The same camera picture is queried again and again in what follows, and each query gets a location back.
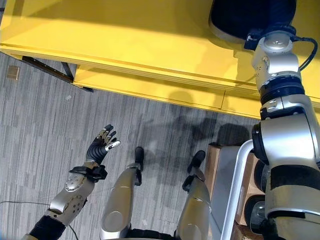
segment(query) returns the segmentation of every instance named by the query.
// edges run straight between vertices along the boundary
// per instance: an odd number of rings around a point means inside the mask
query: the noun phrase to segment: white pipe
[[[231,190],[229,194],[228,205],[226,207],[224,223],[221,233],[221,240],[230,240],[231,238],[232,228],[234,226],[235,216],[241,192],[242,181],[245,173],[246,162],[248,155],[253,148],[253,141],[248,140],[244,144],[242,144],[236,156]]]

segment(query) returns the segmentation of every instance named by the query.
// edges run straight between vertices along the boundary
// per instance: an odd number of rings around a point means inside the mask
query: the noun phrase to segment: robot finger
[[[111,149],[114,149],[115,147],[119,146],[120,144],[121,144],[121,142],[116,140],[115,142],[111,142],[107,146],[105,146],[105,150],[107,152],[109,152]]]

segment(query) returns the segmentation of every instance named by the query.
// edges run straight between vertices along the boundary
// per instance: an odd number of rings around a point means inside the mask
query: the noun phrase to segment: metal bracket
[[[73,76],[67,62],[61,62],[62,66],[65,70],[65,73],[66,73],[66,74],[64,74],[63,72],[60,72],[60,71],[48,66],[47,64],[44,64],[43,62],[41,62],[33,57],[30,57],[30,56],[23,56],[21,61],[24,62],[25,64],[28,64],[28,65],[30,65],[36,69],[39,69],[47,74],[50,74],[51,76],[54,76],[58,79],[61,79],[65,82],[67,82],[68,84],[73,84],[73,82],[74,82],[74,76]],[[89,87],[78,87],[78,88],[81,88],[81,89],[85,90],[86,92],[93,92],[93,89],[89,88]]]

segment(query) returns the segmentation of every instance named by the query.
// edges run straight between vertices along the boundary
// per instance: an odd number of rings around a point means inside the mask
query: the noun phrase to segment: black rubber sleeve
[[[94,144],[92,144],[86,152],[86,158],[94,160],[99,165],[102,163],[106,155],[107,151],[104,146],[97,146]]]
[[[65,229],[66,226],[61,222],[49,216],[43,216],[29,234],[39,240],[57,240]]]

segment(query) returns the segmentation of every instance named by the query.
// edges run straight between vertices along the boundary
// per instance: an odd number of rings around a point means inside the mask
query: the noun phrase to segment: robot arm
[[[88,148],[84,164],[69,171],[63,190],[55,196],[43,217],[23,240],[57,240],[80,213],[95,183],[107,176],[105,166],[101,165],[104,157],[120,144],[113,138],[116,132],[112,129],[112,125],[107,125],[101,130]]]
[[[301,69],[308,63],[299,67],[292,53],[300,39],[307,38],[296,37],[293,27],[276,27],[259,40],[252,60],[262,104],[252,140],[256,156],[269,165],[264,239],[318,239],[320,234],[320,128],[302,85]],[[317,43],[311,42],[314,56]]]

